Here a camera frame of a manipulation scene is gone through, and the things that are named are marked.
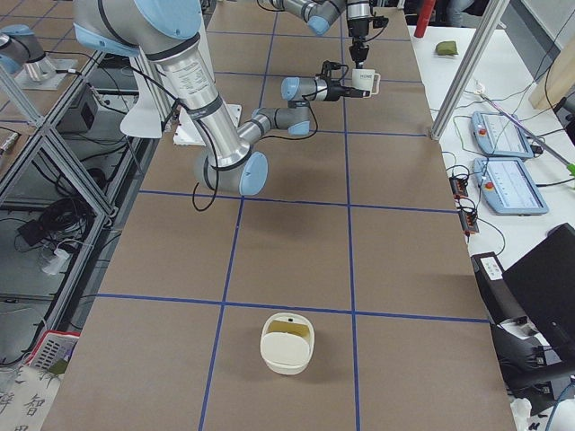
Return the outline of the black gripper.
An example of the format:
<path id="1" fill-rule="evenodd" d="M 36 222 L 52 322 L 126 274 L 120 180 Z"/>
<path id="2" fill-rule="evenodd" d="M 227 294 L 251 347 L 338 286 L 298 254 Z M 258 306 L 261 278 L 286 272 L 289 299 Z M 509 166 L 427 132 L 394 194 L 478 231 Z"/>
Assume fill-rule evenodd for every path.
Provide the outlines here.
<path id="1" fill-rule="evenodd" d="M 349 53 L 356 69 L 363 69 L 369 52 L 367 34 L 351 34 Z"/>
<path id="2" fill-rule="evenodd" d="M 326 79 L 326 89 L 323 99 L 325 101 L 338 101 L 340 98 L 369 98 L 370 91 L 349 88 L 338 80 Z"/>

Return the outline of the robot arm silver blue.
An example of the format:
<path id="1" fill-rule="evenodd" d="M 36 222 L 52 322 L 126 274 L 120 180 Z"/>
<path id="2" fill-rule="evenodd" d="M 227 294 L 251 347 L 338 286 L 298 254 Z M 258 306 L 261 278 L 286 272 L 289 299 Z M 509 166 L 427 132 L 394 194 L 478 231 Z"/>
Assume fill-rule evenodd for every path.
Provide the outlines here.
<path id="1" fill-rule="evenodd" d="M 292 136 L 310 131 L 311 101 L 366 98 L 366 86 L 345 86 L 331 77 L 326 61 L 313 78 L 289 77 L 281 85 L 286 108 L 258 109 L 237 127 L 199 50 L 198 1 L 77 1 L 75 35 L 87 48 L 125 57 L 139 54 L 159 67 L 205 143 L 194 167 L 199 185 L 253 196 L 264 187 L 268 161 L 255 144 L 272 129 Z"/>
<path id="2" fill-rule="evenodd" d="M 256 4 L 267 12 L 291 13 L 299 17 L 317 36 L 323 36 L 345 14 L 352 39 L 349 52 L 356 69 L 363 69 L 367 60 L 370 29 L 383 29 L 387 23 L 384 16 L 376 15 L 375 1 L 278 0 L 257 1 Z"/>

